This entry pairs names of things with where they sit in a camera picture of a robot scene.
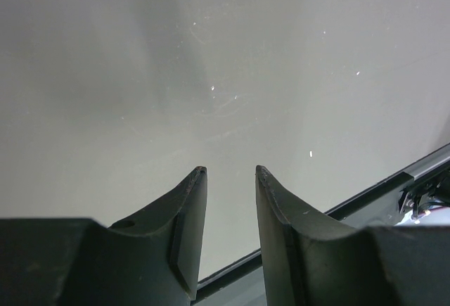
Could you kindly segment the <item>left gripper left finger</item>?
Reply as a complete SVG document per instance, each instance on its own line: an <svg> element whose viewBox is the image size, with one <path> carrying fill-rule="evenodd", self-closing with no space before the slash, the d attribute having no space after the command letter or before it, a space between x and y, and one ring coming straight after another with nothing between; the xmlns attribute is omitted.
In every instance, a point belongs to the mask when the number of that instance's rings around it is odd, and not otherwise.
<svg viewBox="0 0 450 306"><path fill-rule="evenodd" d="M207 170L109 227L1 221L2 305L189 305L198 289Z"/></svg>

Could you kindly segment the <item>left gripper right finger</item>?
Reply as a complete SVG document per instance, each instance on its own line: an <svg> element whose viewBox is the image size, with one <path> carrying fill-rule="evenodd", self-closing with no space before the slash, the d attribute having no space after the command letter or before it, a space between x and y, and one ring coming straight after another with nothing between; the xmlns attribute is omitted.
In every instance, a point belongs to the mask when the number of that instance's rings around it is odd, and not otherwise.
<svg viewBox="0 0 450 306"><path fill-rule="evenodd" d="M356 229L256 168L269 305L448 305L449 228Z"/></svg>

